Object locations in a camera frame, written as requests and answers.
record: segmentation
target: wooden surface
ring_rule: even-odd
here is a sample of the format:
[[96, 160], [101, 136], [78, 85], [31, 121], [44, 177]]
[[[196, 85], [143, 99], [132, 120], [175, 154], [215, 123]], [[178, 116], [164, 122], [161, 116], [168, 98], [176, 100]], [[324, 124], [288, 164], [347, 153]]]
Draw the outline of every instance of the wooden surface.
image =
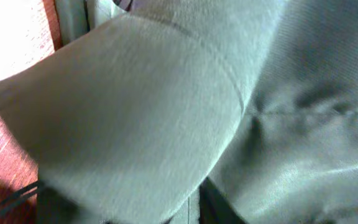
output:
[[[53, 0], [0, 1], [0, 80], [25, 70], [61, 47]], [[35, 181], [37, 167], [0, 119], [0, 200]], [[0, 223], [34, 223], [35, 199]]]

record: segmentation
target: stitching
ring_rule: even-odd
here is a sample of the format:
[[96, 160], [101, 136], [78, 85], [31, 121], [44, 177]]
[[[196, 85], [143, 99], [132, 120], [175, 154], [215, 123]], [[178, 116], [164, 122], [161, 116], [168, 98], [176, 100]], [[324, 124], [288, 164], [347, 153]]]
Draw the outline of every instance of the stitching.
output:
[[190, 224], [190, 197], [187, 199], [187, 224]]
[[179, 33], [198, 42], [199, 45], [203, 49], [205, 49], [211, 56], [213, 56], [213, 58], [218, 63], [218, 65], [221, 66], [222, 69], [224, 70], [224, 73], [226, 74], [229, 81], [232, 83], [232, 85], [234, 87], [234, 91], [236, 92], [236, 95], [239, 99], [239, 103], [240, 103], [240, 107], [241, 107], [241, 115], [244, 114], [244, 112], [245, 112], [244, 99], [242, 98], [240, 88], [238, 87], [237, 83], [235, 82], [234, 70], [233, 70], [232, 66], [230, 65], [230, 63], [228, 63], [223, 57], [218, 56], [218, 55], [220, 55], [220, 52], [216, 47], [213, 47], [213, 45], [209, 45], [209, 44], [205, 43], [205, 41], [200, 36], [190, 32], [188, 29], [182, 27], [181, 25], [174, 23], [172, 21], [169, 21], [161, 16], [158, 16], [155, 14], [131, 14], [131, 15], [135, 16], [135, 17], [142, 18], [142, 19], [146, 19], [148, 21], [158, 22], [165, 26], [171, 27], [171, 28], [179, 31]]
[[345, 113], [244, 113], [244, 116], [358, 116], [358, 112]]

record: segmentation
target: black strap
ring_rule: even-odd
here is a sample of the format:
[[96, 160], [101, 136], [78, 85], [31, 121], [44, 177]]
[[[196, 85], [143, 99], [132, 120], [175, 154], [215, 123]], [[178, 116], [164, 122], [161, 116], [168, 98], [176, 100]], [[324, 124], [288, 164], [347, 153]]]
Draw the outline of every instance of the black strap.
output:
[[27, 199], [31, 198], [32, 196], [40, 193], [46, 188], [45, 184], [41, 181], [36, 181], [32, 184], [23, 187], [22, 189], [14, 192], [11, 194], [7, 199], [0, 202], [0, 207], [7, 205], [5, 208], [0, 210], [0, 218], [3, 217], [7, 212], [16, 208], [18, 205], [24, 203]]

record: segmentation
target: black cord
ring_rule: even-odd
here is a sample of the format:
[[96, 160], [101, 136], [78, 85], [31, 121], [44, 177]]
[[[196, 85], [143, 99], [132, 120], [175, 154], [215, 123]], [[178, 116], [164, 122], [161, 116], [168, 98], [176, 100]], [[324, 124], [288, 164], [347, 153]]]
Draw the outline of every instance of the black cord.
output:
[[7, 199], [0, 202], [0, 207], [9, 202], [12, 202], [8, 206], [0, 210], [0, 218], [3, 217], [7, 212], [12, 210], [13, 208], [16, 208], [18, 205], [24, 203], [27, 199], [45, 190], [45, 188], [46, 188], [45, 184], [38, 180], [14, 192]]

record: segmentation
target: gray fabric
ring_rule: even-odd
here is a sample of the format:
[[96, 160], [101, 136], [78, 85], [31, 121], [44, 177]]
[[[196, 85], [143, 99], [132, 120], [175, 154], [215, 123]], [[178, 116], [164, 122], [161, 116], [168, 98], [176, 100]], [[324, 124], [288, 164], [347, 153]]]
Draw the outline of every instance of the gray fabric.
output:
[[88, 33], [85, 4], [84, 0], [55, 0], [63, 45]]
[[200, 193], [194, 191], [174, 214], [169, 224], [199, 224], [200, 218]]
[[37, 196], [37, 224], [104, 224], [105, 221], [67, 200], [54, 189], [44, 190]]
[[124, 223], [181, 220], [207, 176], [220, 220], [358, 223], [358, 1], [132, 7], [0, 82], [47, 182]]
[[358, 223], [358, 1], [294, 1], [210, 177], [250, 224]]
[[112, 0], [87, 0], [88, 23], [90, 29], [95, 29], [111, 18], [125, 13]]

